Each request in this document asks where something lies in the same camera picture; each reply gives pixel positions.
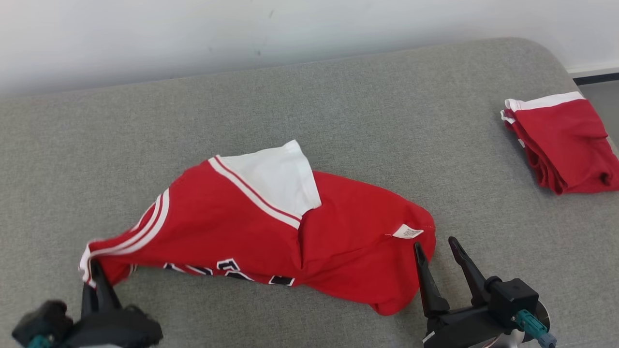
care label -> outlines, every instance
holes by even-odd
[[[415,230],[414,228],[410,228],[402,224],[402,226],[400,226],[400,228],[398,228],[392,236],[397,238],[413,239],[422,233],[423,230]]]

folded red shorts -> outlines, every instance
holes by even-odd
[[[540,186],[556,194],[619,190],[619,160],[598,114],[579,92],[523,102],[501,113],[527,151]]]

gray upholstered table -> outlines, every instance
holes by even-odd
[[[619,346],[619,194],[535,184],[498,112],[577,90],[515,38],[0,102],[0,346],[47,298],[79,313],[85,243],[135,223],[185,168],[297,139],[313,168],[383,186],[434,216],[431,269],[470,295],[447,237],[480,269],[541,295],[559,347]],[[421,347],[419,298],[382,317],[300,287],[139,269],[117,287],[162,347]]]

black baseboard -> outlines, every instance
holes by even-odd
[[[599,82],[616,81],[616,80],[619,80],[619,72],[616,72],[614,74],[577,77],[574,79],[574,82],[577,85],[589,85],[589,84],[597,84]]]

jersey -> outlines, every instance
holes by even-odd
[[[133,228],[91,241],[83,280],[97,258],[112,285],[135,265],[289,285],[301,269],[298,228],[320,206],[307,158],[296,141],[254,154],[216,156],[186,170]]]
[[[435,223],[428,211],[386,189],[314,172],[322,206],[301,223],[303,283],[392,315],[419,288],[414,244],[430,259]]]
[[[413,244],[431,257],[434,233],[431,215],[395,193],[312,172],[292,141],[190,168],[133,228],[89,243],[80,268],[92,286],[93,258],[112,284],[138,264],[305,284],[390,315],[418,289]]]

